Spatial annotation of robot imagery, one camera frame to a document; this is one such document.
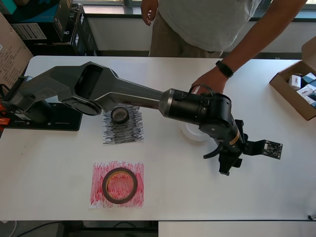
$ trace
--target black box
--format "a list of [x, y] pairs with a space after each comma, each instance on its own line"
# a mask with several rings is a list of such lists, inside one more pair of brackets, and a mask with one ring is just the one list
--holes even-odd
[[77, 23], [79, 30], [83, 35], [85, 45], [88, 48], [89, 56], [95, 56], [95, 51], [98, 50], [98, 46], [95, 42], [88, 18], [86, 17], [83, 6], [81, 4], [72, 4], [68, 21]]
[[72, 0], [30, 0], [8, 22], [24, 42], [56, 42], [64, 36]]
[[81, 32], [75, 22], [69, 22], [66, 26], [64, 39], [52, 44], [28, 45], [34, 55], [53, 56], [87, 56], [88, 50], [85, 46]]

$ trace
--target person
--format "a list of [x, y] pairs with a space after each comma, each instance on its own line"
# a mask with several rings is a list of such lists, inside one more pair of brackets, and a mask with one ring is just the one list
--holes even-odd
[[[151, 57], [219, 58], [253, 16], [261, 0], [142, 0], [143, 21], [153, 24]], [[268, 46], [290, 24], [306, 0], [273, 0], [222, 64], [231, 72]], [[218, 66], [198, 78], [222, 93], [230, 74]], [[198, 93], [207, 92], [200, 87]]]

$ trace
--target tape roll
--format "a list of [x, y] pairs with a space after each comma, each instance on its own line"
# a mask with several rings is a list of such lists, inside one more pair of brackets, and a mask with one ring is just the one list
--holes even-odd
[[[111, 178], [114, 175], [119, 174], [119, 173], [125, 173], [125, 174], [129, 175], [133, 181], [133, 189], [132, 189], [131, 193], [123, 199], [117, 199], [117, 198], [112, 197], [108, 191], [109, 181], [111, 180]], [[137, 186], [138, 186], [138, 183], [137, 183], [137, 178], [136, 178], [135, 174], [132, 171], [130, 171], [129, 169], [120, 167], [120, 168], [112, 169], [111, 171], [109, 171], [106, 174], [106, 176], [104, 177], [103, 182], [102, 182], [102, 192], [103, 192], [104, 197], [109, 202], [114, 203], [114, 204], [123, 204], [123, 203], [130, 201], [134, 197], [134, 195], [136, 194], [136, 191], [137, 191]]]
[[210, 138], [206, 133], [200, 131], [197, 125], [186, 122], [179, 122], [178, 124], [184, 136], [191, 141], [205, 142]]
[[111, 119], [116, 124], [123, 124], [129, 120], [128, 110], [124, 107], [117, 107], [111, 112]]

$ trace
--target black tape roll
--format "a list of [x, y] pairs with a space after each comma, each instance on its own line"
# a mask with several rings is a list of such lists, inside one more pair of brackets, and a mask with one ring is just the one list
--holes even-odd
[[[112, 178], [112, 176], [117, 174], [117, 173], [127, 173], [132, 178], [132, 181], [133, 181], [132, 192], [126, 198], [123, 198], [123, 199], [113, 198], [108, 192], [108, 183], [109, 183], [110, 179]], [[114, 204], [123, 204], [123, 203], [130, 201], [134, 197], [134, 195], [137, 191], [137, 186], [138, 186], [138, 183], [137, 183], [137, 178], [136, 178], [135, 174], [132, 171], [130, 171], [129, 169], [120, 167], [120, 168], [112, 169], [111, 171], [109, 171], [106, 174], [106, 176], [104, 177], [103, 182], [102, 182], [102, 192], [103, 192], [104, 197], [109, 202], [114, 203]]]
[[123, 124], [129, 120], [128, 110], [124, 107], [117, 107], [111, 112], [111, 119], [116, 124]]

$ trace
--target wall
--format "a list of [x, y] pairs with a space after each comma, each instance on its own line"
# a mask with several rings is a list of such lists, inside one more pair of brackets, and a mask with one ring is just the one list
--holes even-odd
[[[150, 48], [152, 27], [141, 19], [90, 18], [94, 37], [100, 50], [141, 50]], [[232, 48], [246, 35], [255, 22], [248, 22]], [[316, 23], [293, 22], [263, 52], [300, 52], [301, 46], [316, 35]]]

